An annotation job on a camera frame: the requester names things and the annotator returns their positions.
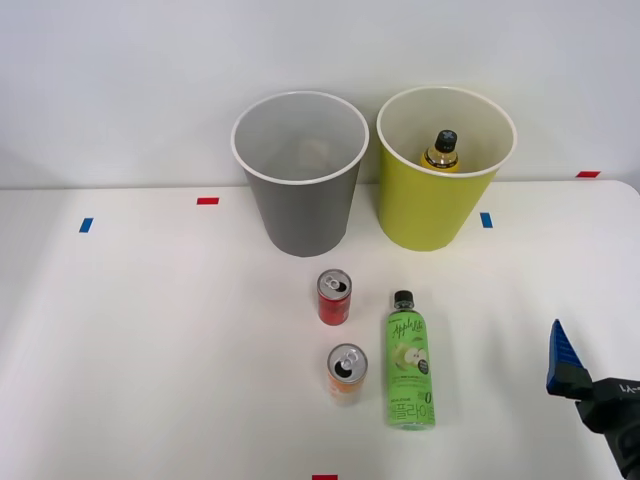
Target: bottle cap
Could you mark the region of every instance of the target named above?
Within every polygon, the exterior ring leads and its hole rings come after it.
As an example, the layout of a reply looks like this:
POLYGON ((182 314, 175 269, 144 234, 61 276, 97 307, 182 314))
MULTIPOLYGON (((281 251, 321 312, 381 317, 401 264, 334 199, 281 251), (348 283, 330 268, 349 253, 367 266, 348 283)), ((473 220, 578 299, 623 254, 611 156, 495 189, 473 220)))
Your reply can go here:
POLYGON ((398 290, 393 296, 393 303, 398 304, 400 302, 410 302, 413 304, 413 293, 409 290, 398 290))
POLYGON ((451 153, 456 149, 458 135, 453 130, 442 130, 436 138, 434 147, 442 153, 451 153))

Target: blue tape marker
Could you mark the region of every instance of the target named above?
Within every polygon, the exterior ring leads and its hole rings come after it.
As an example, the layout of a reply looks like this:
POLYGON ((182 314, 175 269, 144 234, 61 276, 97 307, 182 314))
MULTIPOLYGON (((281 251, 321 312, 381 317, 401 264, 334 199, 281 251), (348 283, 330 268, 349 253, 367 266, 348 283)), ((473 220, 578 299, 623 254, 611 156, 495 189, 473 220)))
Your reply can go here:
POLYGON ((85 218, 82 221, 82 225, 80 225, 80 233, 89 233, 89 229, 91 228, 92 223, 93 218, 85 218))
POLYGON ((484 228, 493 228, 493 223, 491 222, 491 215, 487 212, 481 212, 480 218, 482 219, 482 226, 484 228))

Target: bottle label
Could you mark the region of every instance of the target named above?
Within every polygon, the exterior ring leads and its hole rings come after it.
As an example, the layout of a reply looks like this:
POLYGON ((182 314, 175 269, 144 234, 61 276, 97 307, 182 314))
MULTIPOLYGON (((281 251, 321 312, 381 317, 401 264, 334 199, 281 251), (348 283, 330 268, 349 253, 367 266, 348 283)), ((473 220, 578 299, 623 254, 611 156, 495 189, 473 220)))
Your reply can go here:
POLYGON ((390 425, 435 425, 427 329, 417 312, 396 312, 386 327, 390 425))

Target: white rim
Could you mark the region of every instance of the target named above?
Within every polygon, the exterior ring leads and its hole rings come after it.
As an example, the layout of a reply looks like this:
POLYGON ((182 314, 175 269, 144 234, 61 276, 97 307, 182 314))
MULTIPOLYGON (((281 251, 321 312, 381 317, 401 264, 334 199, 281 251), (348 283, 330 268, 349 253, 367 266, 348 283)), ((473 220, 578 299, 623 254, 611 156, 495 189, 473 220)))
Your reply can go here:
POLYGON ((378 137, 380 138, 380 141, 382 142, 382 145, 384 145, 384 148, 386 148, 387 150, 389 150, 389 152, 398 160, 400 160, 402 163, 404 163, 405 165, 407 165, 408 167, 413 168, 414 170, 418 170, 420 172, 424 172, 424 173, 428 173, 429 175, 435 175, 437 177, 447 177, 447 178, 470 178, 470 177, 479 177, 482 175, 486 175, 487 173, 493 172, 494 170, 499 169, 507 160, 509 160, 509 157, 511 157, 511 154, 513 153, 513 151, 516 148, 516 145, 518 144, 518 132, 516 131, 516 126, 513 123, 513 120, 511 120, 511 117, 507 114, 507 112, 505 112, 502 107, 500 107, 500 105, 498 105, 497 103, 489 100, 486 97, 483 97, 482 95, 472 92, 470 90, 465 90, 464 88, 459 88, 459 87, 449 87, 446 85, 434 85, 434 86, 427 86, 427 87, 417 87, 417 88, 412 88, 410 90, 405 90, 404 92, 400 92, 396 95, 394 95, 393 97, 391 97, 389 100, 386 101, 386 103, 382 106, 382 108, 380 109, 380 112, 378 113, 378 118, 376 120, 376 129, 378 131, 378 137), (455 90, 458 92, 462 92, 462 93, 466 93, 467 95, 471 95, 473 97, 479 98, 480 100, 488 103, 489 105, 491 105, 493 108, 495 108, 498 112, 500 112, 502 114, 502 116, 505 118, 505 120, 509 123, 509 126, 511 127, 511 134, 513 135, 513 143, 511 145, 511 150, 509 150, 509 153, 498 163, 496 163, 495 165, 489 167, 489 168, 485 168, 484 170, 479 170, 477 172, 469 172, 469 173, 444 173, 444 172, 436 172, 434 170, 429 170, 428 168, 424 168, 421 167, 420 165, 417 165, 413 162, 410 162, 409 160, 405 159, 402 155, 400 155, 398 152, 396 152, 393 148, 391 148, 391 145, 389 145, 387 143, 387 140, 384 138, 384 135, 382 133, 382 129, 380 128, 380 119, 382 118, 382 116, 384 115, 384 111, 386 110, 386 108, 396 99, 407 95, 409 93, 413 93, 416 92, 418 90, 441 90, 441 89, 446 89, 446 90, 455 90))
POLYGON ((231 151, 233 152, 233 156, 235 157, 237 162, 242 166, 242 168, 244 168, 247 172, 251 173, 252 175, 255 175, 256 177, 261 178, 263 180, 266 180, 267 182, 279 183, 281 185, 312 185, 314 183, 326 182, 327 180, 331 180, 332 178, 339 177, 340 175, 347 172, 348 170, 350 170, 351 168, 353 168, 355 165, 358 164, 358 162, 364 155, 364 152, 367 151, 368 146, 369 146, 369 126, 367 125, 367 121, 364 119, 364 116, 362 115, 362 113, 360 113, 360 111, 356 107, 351 105, 346 100, 343 100, 340 97, 336 97, 335 95, 330 95, 328 93, 323 93, 323 92, 314 92, 310 90, 299 90, 299 91, 295 90, 291 92, 278 93, 276 95, 272 95, 270 97, 260 100, 259 102, 254 103, 249 108, 247 108, 244 112, 242 112, 242 114, 236 120, 236 123, 233 125, 233 130, 231 130, 231 151), (244 160, 240 158, 240 155, 238 154, 238 150, 236 149, 236 131, 238 129, 238 126, 240 125, 240 122, 251 110, 253 110, 257 106, 262 105, 263 103, 269 102, 275 98, 284 97, 286 95, 317 95, 320 97, 326 97, 332 100, 336 100, 342 103, 343 105, 347 106, 349 109, 351 109, 351 111, 355 113, 360 119, 360 121, 362 122, 362 127, 364 129, 364 142, 363 142, 362 149, 360 150, 358 155, 349 164, 347 164, 345 167, 342 167, 340 170, 333 172, 330 175, 326 175, 324 177, 312 178, 309 180, 282 180, 280 178, 274 178, 274 177, 265 175, 264 173, 260 173, 254 168, 247 165, 244 162, 244 160))

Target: red can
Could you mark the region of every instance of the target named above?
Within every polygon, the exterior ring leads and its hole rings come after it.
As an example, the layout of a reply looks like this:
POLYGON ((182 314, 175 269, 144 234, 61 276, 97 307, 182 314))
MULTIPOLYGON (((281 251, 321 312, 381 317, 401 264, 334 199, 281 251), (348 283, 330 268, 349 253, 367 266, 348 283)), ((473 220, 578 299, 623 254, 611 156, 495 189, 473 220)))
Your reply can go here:
POLYGON ((349 318, 351 278, 342 270, 327 270, 318 278, 318 316, 327 325, 340 325, 349 318))

